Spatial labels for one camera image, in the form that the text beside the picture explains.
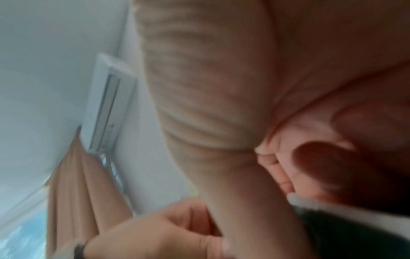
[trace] white ceiling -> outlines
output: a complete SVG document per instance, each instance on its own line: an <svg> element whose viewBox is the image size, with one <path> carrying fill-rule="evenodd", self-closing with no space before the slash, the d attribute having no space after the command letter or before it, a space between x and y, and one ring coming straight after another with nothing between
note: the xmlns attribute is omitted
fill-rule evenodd
<svg viewBox="0 0 410 259"><path fill-rule="evenodd" d="M84 113L95 56L128 0L0 1L0 216L41 187Z"/></svg>

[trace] beige curtain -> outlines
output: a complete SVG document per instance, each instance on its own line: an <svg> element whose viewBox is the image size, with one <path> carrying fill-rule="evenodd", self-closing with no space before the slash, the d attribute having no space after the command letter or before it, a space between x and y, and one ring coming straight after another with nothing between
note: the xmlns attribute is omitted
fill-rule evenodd
<svg viewBox="0 0 410 259"><path fill-rule="evenodd" d="M112 177L88 155L77 133L49 181L47 258L74 241L87 241L132 217Z"/></svg>

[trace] black bracelet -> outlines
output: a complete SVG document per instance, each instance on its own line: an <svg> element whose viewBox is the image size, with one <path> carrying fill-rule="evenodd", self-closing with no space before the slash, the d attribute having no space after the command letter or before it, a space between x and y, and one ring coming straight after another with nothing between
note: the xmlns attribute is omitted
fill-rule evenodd
<svg viewBox="0 0 410 259"><path fill-rule="evenodd" d="M74 249L74 259L85 259L84 258L84 249L86 244L79 244Z"/></svg>

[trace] white wall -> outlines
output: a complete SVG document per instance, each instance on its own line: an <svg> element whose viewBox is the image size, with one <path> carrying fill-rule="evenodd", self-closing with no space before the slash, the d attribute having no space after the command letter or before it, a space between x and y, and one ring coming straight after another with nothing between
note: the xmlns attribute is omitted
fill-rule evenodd
<svg viewBox="0 0 410 259"><path fill-rule="evenodd" d="M0 215L39 188L81 124L95 56L128 0L0 1Z"/></svg>
<svg viewBox="0 0 410 259"><path fill-rule="evenodd" d="M140 73L138 39L129 15L119 57ZM125 191L137 213L146 213L186 196L186 181L165 149L148 90L134 91L114 150Z"/></svg>

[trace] white wall-mounted air conditioner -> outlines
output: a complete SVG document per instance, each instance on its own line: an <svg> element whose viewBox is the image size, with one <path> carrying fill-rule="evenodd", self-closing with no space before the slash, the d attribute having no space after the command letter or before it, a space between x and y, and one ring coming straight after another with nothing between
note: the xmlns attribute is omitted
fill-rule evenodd
<svg viewBox="0 0 410 259"><path fill-rule="evenodd" d="M87 152L102 154L113 148L136 82L128 64L98 54L80 132Z"/></svg>

